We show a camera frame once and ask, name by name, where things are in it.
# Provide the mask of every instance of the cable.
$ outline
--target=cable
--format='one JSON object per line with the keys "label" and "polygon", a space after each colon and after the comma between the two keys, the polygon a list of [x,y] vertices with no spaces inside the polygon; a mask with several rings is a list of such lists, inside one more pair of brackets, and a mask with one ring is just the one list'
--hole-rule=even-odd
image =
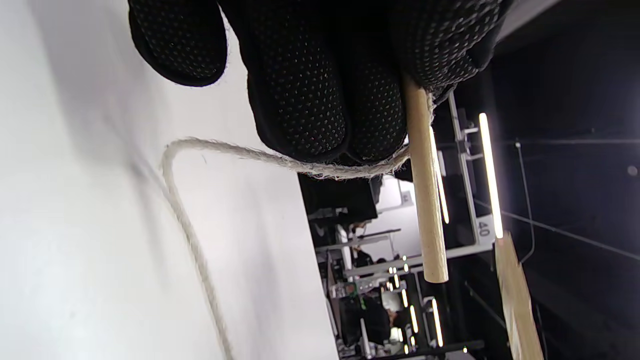
{"label": "cable", "polygon": [[520,162],[520,172],[522,173],[522,183],[524,185],[524,196],[527,201],[527,212],[529,213],[529,228],[531,229],[531,250],[520,260],[520,264],[524,264],[527,259],[533,255],[536,251],[536,231],[533,228],[533,214],[531,212],[531,200],[529,199],[529,187],[527,186],[527,175],[524,172],[524,161],[522,161],[522,149],[520,142],[516,142],[516,149],[518,149],[518,160]]}
{"label": "cable", "polygon": [[540,305],[536,304],[536,313],[538,314],[538,326],[540,326],[540,334],[542,334],[542,346],[545,348],[545,360],[549,360],[549,354],[547,352],[547,337],[545,331],[542,329],[542,316],[540,316]]}
{"label": "cable", "polygon": [[[491,209],[491,206],[489,204],[485,203],[485,202],[482,202],[482,201],[480,201],[478,199],[474,199],[474,201],[478,205],[482,205],[482,206],[484,206],[484,207],[486,207],[488,209]],[[534,220],[529,220],[528,218],[521,217],[520,215],[516,215],[516,214],[510,213],[508,211],[501,211],[501,213],[503,215],[508,216],[508,217],[514,218],[516,220],[520,220],[520,221],[523,221],[523,222],[528,222],[530,224],[534,224],[535,226],[541,227],[543,229],[546,229],[546,230],[549,230],[549,231],[553,231],[554,233],[562,234],[562,235],[565,235],[565,236],[567,236],[569,238],[582,241],[584,243],[599,247],[601,249],[605,249],[605,250],[609,250],[611,252],[615,252],[616,254],[619,254],[619,255],[622,255],[622,256],[626,256],[626,257],[631,258],[631,259],[636,260],[636,261],[640,261],[640,255],[632,254],[631,252],[627,252],[627,251],[624,251],[624,250],[617,249],[617,248],[615,248],[613,246],[609,246],[609,245],[605,245],[603,243],[599,243],[599,242],[591,240],[589,238],[585,238],[584,236],[580,236],[580,235],[569,233],[568,231],[560,230],[557,227],[553,227],[551,225],[543,224],[541,222],[537,222],[537,221],[534,221]]]}

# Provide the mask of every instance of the dark background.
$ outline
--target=dark background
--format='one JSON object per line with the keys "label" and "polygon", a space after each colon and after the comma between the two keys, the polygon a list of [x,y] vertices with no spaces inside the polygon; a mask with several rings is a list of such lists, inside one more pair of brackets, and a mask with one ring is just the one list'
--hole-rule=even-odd
{"label": "dark background", "polygon": [[[549,141],[640,138],[639,2],[560,1],[505,38],[490,66],[455,96],[469,120],[489,116],[504,211],[528,217],[517,139],[535,221],[640,254],[640,177],[627,170],[640,167],[640,145]],[[446,103],[436,109],[434,126],[439,148],[451,150]],[[488,202],[484,166],[477,164],[475,196]],[[445,187],[452,247],[468,242],[470,229],[460,177],[448,176]],[[488,213],[482,206],[476,211]],[[529,224],[503,222],[522,258],[532,246]],[[535,232],[524,269],[548,359],[640,358],[640,261],[539,227]],[[446,343],[483,339],[477,358],[510,359],[506,330],[496,320],[503,316],[492,261],[450,261],[450,283],[431,291],[447,294]]]}

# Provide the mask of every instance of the wooden dowel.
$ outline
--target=wooden dowel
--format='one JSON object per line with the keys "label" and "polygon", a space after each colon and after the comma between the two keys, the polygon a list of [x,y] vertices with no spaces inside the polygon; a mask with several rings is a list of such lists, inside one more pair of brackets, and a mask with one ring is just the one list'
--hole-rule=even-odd
{"label": "wooden dowel", "polygon": [[433,99],[431,94],[427,94],[407,76],[404,77],[403,88],[424,279],[429,282],[445,282],[449,280],[449,272],[429,130]]}

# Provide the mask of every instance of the glove finger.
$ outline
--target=glove finger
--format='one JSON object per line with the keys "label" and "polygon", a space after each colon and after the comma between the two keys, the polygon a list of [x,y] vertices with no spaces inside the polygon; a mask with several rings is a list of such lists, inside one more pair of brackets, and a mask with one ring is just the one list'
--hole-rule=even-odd
{"label": "glove finger", "polygon": [[222,1],[248,70],[260,139],[307,162],[335,159],[349,138],[318,1]]}
{"label": "glove finger", "polygon": [[227,35],[218,5],[208,0],[129,0],[138,52],[166,79],[206,86],[222,76]]}
{"label": "glove finger", "polygon": [[351,124],[348,154],[364,164],[389,158],[406,136],[401,77],[388,51],[386,3],[357,0],[333,7],[332,47]]}
{"label": "glove finger", "polygon": [[456,83],[491,58],[512,0],[404,0],[390,13],[390,33],[402,69],[441,102]]}

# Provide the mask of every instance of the number label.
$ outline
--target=number label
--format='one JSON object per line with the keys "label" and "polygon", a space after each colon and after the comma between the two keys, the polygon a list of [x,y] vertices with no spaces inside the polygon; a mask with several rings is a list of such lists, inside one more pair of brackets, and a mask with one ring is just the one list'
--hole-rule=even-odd
{"label": "number label", "polygon": [[495,230],[493,228],[493,215],[489,214],[476,219],[478,239],[481,243],[493,243],[495,241]]}

